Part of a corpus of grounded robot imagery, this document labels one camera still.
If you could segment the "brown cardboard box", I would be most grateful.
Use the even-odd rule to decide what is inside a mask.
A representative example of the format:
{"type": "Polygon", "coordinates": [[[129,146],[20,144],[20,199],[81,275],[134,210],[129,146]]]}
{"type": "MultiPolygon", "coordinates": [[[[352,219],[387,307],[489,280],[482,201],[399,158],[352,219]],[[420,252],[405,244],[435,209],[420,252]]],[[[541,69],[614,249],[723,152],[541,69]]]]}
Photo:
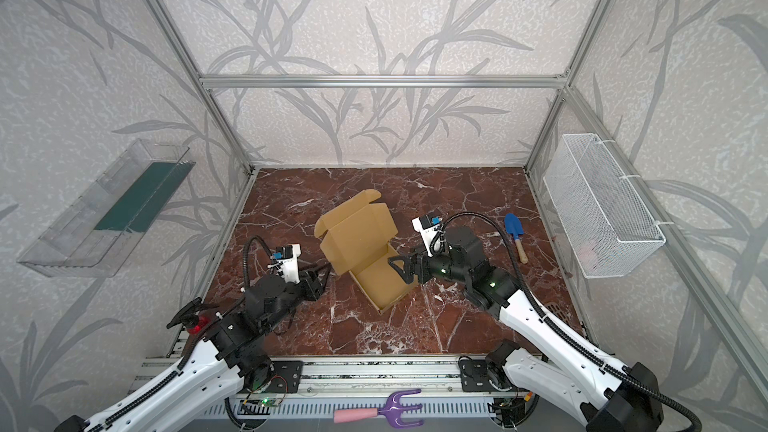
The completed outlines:
{"type": "Polygon", "coordinates": [[[391,240],[398,235],[382,194],[366,189],[323,214],[314,236],[334,271],[349,274],[371,305],[382,314],[414,287],[406,283],[388,260],[397,255],[391,240]]]}

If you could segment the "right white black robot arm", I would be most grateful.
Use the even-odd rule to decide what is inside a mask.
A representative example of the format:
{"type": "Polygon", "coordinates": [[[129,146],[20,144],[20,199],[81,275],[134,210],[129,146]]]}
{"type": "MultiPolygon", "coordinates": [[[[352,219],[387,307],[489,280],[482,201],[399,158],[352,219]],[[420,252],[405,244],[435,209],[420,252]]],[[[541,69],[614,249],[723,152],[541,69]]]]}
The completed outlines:
{"type": "Polygon", "coordinates": [[[665,409],[686,418],[688,430],[702,430],[694,412],[660,392],[650,369],[629,367],[575,332],[534,296],[519,266],[506,271],[492,265],[472,230],[451,222],[434,213],[413,219],[422,246],[388,263],[407,283],[438,278],[462,284],[469,302],[541,352],[535,357],[517,344],[499,347],[498,388],[526,389],[588,431],[656,431],[665,409]]]}

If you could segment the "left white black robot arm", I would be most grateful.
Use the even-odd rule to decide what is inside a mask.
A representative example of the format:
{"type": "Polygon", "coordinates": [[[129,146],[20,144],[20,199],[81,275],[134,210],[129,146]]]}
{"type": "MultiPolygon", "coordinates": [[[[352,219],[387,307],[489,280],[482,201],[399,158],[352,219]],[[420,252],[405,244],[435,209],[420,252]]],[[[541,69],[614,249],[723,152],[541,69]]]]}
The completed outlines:
{"type": "Polygon", "coordinates": [[[267,273],[246,276],[242,294],[189,337],[179,360],[135,393],[93,414],[73,415],[59,431],[178,431],[211,405],[241,391],[250,379],[270,378],[265,336],[326,290],[332,266],[301,268],[297,244],[266,251],[267,273]]]}

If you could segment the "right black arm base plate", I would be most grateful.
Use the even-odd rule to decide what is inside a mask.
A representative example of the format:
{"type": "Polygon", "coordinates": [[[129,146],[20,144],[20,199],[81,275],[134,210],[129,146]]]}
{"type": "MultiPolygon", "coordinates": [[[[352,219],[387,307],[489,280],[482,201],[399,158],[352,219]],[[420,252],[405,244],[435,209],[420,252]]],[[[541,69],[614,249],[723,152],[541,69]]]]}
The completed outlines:
{"type": "Polygon", "coordinates": [[[507,392],[511,387],[502,388],[493,382],[484,359],[474,359],[466,355],[458,357],[461,389],[463,392],[507,392]]]}

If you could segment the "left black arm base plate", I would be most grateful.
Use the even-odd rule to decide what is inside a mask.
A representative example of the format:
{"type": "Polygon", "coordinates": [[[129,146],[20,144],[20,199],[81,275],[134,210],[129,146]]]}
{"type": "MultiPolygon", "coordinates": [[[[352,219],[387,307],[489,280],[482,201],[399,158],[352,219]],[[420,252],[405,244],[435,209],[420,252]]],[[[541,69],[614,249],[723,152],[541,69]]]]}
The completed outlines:
{"type": "Polygon", "coordinates": [[[300,360],[268,361],[246,375],[244,392],[293,394],[298,392],[304,363],[300,360]]]}

